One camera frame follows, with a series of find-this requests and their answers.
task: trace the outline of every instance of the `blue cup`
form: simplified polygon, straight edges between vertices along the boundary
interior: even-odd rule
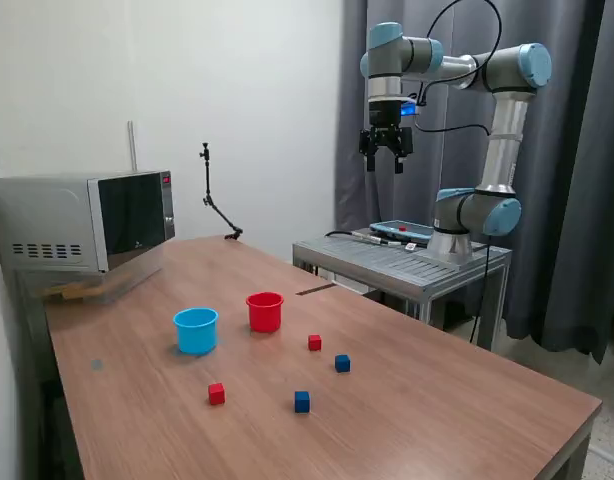
[[[218,312],[206,307],[188,308],[174,315],[180,351],[192,355],[211,352],[218,343],[217,320]]]

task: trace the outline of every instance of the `red cube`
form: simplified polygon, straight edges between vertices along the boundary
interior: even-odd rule
[[[312,352],[315,352],[323,347],[323,341],[320,338],[320,335],[310,335],[307,345]]]
[[[225,403],[225,387],[222,383],[214,383],[207,390],[209,391],[209,403],[211,405]]]

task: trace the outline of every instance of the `microwave oven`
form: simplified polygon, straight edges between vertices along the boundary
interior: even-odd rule
[[[0,178],[0,257],[105,273],[174,236],[169,171]]]

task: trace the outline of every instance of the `gray curtain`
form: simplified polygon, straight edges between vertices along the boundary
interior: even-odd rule
[[[529,107],[518,158],[514,188],[523,216],[512,235],[495,242],[514,250],[507,332],[514,338],[531,335],[548,350],[591,352],[600,362],[614,304],[614,0],[494,2],[503,19],[500,48],[540,42],[553,60],[551,82]],[[474,186],[480,180],[487,139],[477,129],[414,131],[414,153],[398,176],[387,153],[377,157],[375,174],[365,174],[357,153],[366,103],[358,59],[365,51],[367,28],[397,21],[405,35],[424,36],[447,3],[346,4],[354,13],[349,21],[358,23],[351,36],[355,43],[350,39],[343,52],[348,98],[341,109],[336,171],[340,228],[391,219],[429,225],[439,188]],[[447,54],[457,56],[489,51],[496,31],[487,4],[465,0],[445,15],[432,37]],[[404,82],[404,93],[417,88]],[[421,126],[491,124],[490,95],[445,86],[429,92]]]

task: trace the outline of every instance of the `floor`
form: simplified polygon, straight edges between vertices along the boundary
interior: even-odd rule
[[[472,326],[473,321],[461,325],[452,333],[468,339]],[[548,352],[530,338],[513,340],[504,331],[501,333],[496,348],[498,354],[603,400],[591,444],[614,455],[614,348],[608,349],[603,363],[598,365],[576,351]],[[590,452],[583,478],[614,480],[614,466]]]

